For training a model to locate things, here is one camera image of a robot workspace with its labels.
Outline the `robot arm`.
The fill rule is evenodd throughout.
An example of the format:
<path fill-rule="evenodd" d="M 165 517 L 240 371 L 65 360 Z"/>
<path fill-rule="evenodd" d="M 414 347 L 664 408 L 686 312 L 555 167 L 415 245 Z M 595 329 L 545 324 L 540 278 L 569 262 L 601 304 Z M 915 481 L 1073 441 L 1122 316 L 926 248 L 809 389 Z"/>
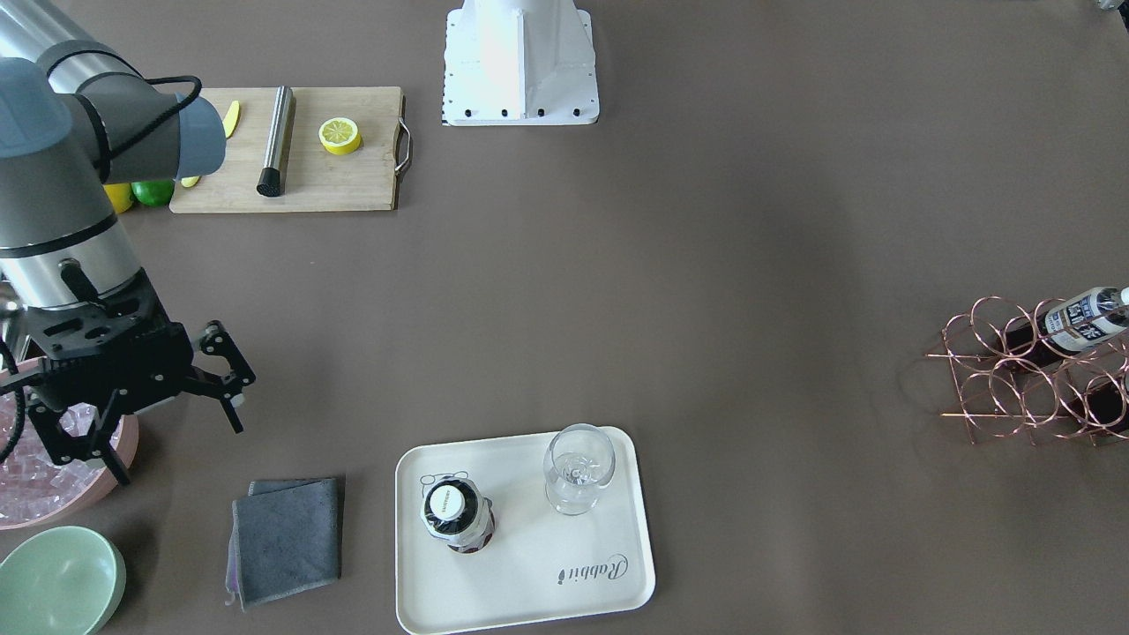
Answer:
<path fill-rule="evenodd" d="M 96 459 L 125 415 L 181 393 L 217 400 L 233 430 L 254 369 L 219 321 L 192 338 L 168 316 L 105 186 L 209 176 L 221 118 L 196 77 L 159 90 L 49 1 L 5 1 L 1 185 L 5 278 L 41 357 L 3 379 L 56 466 Z"/>

